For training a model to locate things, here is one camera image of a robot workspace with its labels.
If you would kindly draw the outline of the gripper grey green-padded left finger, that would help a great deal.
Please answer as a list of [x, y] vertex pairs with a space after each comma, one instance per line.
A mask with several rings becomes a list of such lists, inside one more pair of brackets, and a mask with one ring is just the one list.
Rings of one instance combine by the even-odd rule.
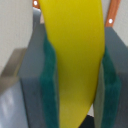
[[56, 53], [43, 24], [0, 75], [0, 128], [59, 128]]

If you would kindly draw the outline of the gripper grey green-padded right finger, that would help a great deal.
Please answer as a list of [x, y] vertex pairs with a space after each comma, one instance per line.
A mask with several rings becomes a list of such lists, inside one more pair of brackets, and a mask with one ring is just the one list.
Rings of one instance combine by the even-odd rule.
[[95, 128], [128, 128], [128, 48], [105, 29], [105, 53], [94, 101]]

